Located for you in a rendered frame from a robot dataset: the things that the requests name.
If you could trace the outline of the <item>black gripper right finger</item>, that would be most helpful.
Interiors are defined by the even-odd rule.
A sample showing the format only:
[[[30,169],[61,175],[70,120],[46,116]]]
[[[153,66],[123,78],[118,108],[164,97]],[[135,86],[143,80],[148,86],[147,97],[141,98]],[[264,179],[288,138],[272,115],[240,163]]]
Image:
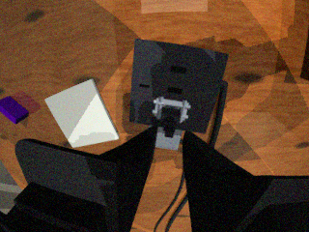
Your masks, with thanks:
[[[192,232],[243,232],[266,205],[309,201],[309,175],[252,175],[194,132],[183,136]]]

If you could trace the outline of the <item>purple rectangular block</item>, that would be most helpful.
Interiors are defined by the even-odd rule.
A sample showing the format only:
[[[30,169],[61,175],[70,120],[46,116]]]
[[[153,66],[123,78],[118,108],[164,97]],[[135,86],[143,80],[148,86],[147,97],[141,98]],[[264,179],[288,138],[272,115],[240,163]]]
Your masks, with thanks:
[[[28,111],[18,101],[13,100],[12,97],[4,97],[0,100],[0,112],[8,117],[13,124],[19,123],[24,117],[28,117]]]

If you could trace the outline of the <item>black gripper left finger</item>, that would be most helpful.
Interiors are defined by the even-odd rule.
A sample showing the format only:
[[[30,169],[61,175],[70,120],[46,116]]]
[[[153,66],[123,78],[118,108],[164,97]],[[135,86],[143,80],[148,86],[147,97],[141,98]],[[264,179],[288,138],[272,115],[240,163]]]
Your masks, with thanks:
[[[100,155],[26,138],[16,142],[15,154],[28,185],[98,202],[108,232],[130,232],[154,162],[156,134],[157,127],[150,127]]]

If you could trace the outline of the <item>white flat square slab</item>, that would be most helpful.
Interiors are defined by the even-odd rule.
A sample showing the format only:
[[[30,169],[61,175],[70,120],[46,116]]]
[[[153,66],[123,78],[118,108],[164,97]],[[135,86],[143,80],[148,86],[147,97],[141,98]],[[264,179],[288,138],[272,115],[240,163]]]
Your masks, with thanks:
[[[119,139],[93,79],[54,94],[45,101],[72,147]]]

